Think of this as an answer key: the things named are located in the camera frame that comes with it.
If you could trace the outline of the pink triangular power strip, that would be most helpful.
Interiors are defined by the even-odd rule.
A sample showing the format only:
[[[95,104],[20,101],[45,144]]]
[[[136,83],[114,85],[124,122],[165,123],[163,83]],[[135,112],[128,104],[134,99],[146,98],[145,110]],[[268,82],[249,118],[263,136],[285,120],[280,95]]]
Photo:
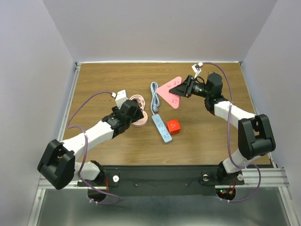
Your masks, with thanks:
[[[177,109],[180,103],[180,96],[172,94],[169,91],[182,83],[180,76],[175,77],[157,89],[157,94],[160,95],[171,107]]]

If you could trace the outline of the pink round power strip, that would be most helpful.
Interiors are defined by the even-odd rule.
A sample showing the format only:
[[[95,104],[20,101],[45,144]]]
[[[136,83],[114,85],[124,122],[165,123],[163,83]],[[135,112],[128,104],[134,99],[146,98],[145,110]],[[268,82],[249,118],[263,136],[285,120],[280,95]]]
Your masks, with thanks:
[[[136,122],[133,122],[131,125],[133,125],[134,127],[141,128],[144,127],[147,124],[147,122],[148,122],[148,115],[145,111],[143,111],[143,118],[137,120]]]

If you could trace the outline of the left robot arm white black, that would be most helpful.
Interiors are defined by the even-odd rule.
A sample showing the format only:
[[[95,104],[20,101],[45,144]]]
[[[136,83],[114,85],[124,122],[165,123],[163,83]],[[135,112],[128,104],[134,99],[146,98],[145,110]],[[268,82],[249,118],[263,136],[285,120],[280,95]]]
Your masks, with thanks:
[[[64,141],[50,141],[37,166],[38,172],[60,190],[71,181],[88,180],[98,186],[104,182],[105,174],[95,161],[82,164],[81,156],[97,145],[124,133],[131,125],[143,118],[143,111],[136,100],[126,100],[121,107],[114,107],[95,126]]]

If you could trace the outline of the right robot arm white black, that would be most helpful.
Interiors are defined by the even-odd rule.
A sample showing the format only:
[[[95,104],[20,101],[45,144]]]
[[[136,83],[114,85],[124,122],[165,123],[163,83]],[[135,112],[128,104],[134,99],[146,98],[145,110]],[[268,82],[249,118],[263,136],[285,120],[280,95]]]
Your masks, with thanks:
[[[238,149],[220,162],[216,172],[217,180],[226,184],[252,161],[276,149],[276,142],[269,118],[265,114],[255,115],[236,106],[222,95],[221,75],[212,73],[206,82],[198,82],[189,75],[170,93],[189,98],[196,95],[204,98],[205,108],[214,116],[223,118],[227,124],[238,130]]]

